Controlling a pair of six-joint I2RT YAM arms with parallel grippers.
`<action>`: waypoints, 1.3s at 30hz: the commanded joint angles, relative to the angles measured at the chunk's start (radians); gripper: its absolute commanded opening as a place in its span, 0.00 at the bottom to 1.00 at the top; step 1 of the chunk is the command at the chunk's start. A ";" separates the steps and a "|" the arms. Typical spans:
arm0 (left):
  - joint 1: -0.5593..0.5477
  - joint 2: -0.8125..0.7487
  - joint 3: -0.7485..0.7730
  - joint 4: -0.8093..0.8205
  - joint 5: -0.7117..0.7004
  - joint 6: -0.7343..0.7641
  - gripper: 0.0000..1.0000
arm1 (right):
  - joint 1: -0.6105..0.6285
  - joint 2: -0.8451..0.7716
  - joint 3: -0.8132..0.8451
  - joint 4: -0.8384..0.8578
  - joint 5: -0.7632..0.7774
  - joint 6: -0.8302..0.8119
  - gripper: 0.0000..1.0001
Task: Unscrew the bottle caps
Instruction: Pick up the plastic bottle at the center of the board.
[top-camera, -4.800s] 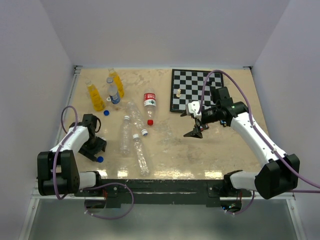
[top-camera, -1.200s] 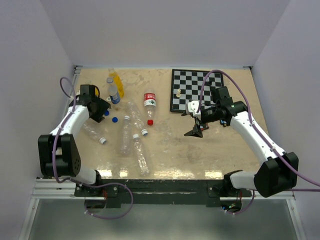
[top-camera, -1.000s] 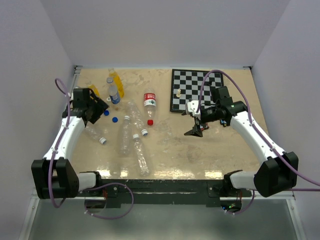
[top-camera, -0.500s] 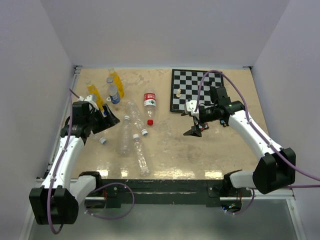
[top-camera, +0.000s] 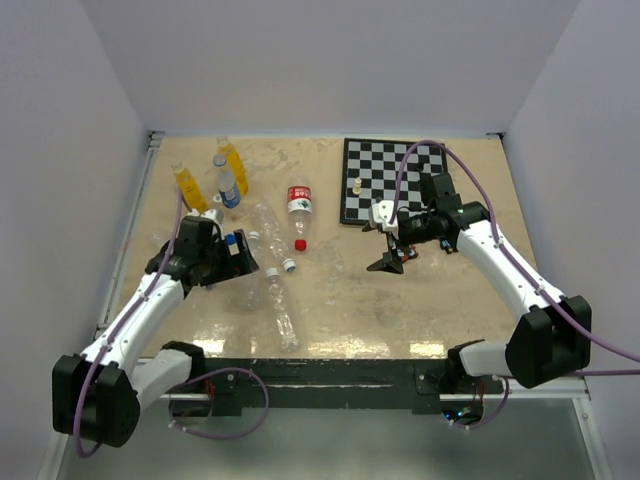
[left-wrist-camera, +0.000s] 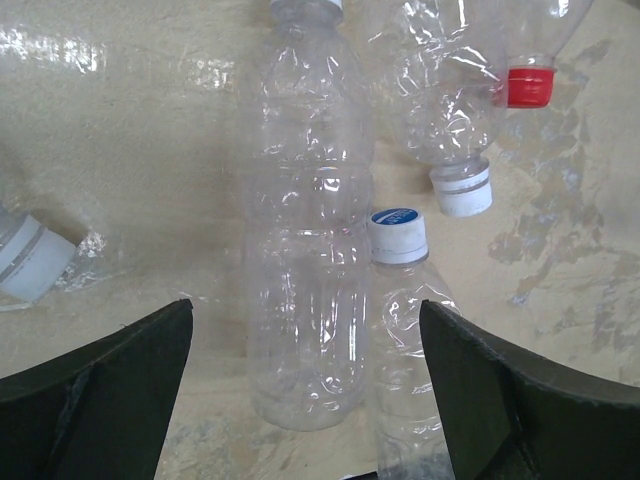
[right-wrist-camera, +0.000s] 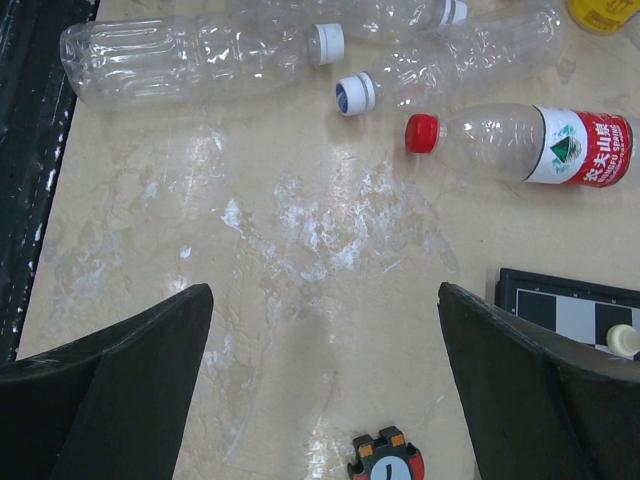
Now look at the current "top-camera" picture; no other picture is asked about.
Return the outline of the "clear bottle white cap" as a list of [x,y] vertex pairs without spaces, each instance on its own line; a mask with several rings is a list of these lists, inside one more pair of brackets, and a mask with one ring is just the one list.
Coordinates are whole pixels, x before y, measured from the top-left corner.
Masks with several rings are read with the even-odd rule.
[[[250,253],[258,264],[261,266],[262,246],[261,235],[257,231],[251,231],[247,236]],[[234,299],[234,305],[245,311],[257,310],[260,306],[262,298],[261,293],[261,272],[257,270],[249,275],[242,276],[237,281],[237,291]]]

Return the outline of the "blue cap Pepsi bottle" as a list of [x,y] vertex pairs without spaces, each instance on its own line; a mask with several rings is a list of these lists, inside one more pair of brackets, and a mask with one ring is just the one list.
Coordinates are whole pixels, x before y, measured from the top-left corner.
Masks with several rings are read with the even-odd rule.
[[241,195],[236,182],[235,173],[224,154],[216,154],[213,157],[213,166],[216,173],[216,188],[221,197],[222,204],[228,209],[234,209],[241,202]]

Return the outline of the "yellow tea bottle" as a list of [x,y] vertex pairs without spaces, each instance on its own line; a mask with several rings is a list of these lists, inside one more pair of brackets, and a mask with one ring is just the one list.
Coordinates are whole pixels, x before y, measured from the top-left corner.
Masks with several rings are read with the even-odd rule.
[[249,191],[248,175],[237,148],[227,136],[217,137],[216,142],[218,153],[226,156],[235,174],[240,195],[245,197]]

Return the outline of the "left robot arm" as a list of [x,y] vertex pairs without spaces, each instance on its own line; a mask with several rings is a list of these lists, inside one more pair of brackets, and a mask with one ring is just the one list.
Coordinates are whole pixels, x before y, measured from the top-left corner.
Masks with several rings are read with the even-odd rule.
[[144,409],[169,390],[200,390],[207,380],[202,348],[171,341],[138,362],[164,320],[195,288],[258,270],[242,230],[223,233],[210,216],[186,215],[152,257],[123,311],[81,353],[52,369],[52,425],[75,440],[114,448],[132,436]]

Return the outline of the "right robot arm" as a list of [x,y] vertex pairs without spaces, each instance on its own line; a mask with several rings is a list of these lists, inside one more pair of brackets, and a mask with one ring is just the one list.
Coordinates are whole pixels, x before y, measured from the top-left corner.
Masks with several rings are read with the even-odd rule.
[[470,260],[511,311],[516,324],[509,340],[475,340],[447,352],[443,393],[466,393],[483,376],[515,379],[533,388],[587,367],[591,359],[592,309],[581,296],[568,297],[549,284],[493,227],[489,210],[465,203],[450,174],[420,181],[421,212],[406,216],[391,200],[373,203],[366,230],[385,234],[388,250],[372,271],[401,274],[401,254],[409,247],[437,240]]

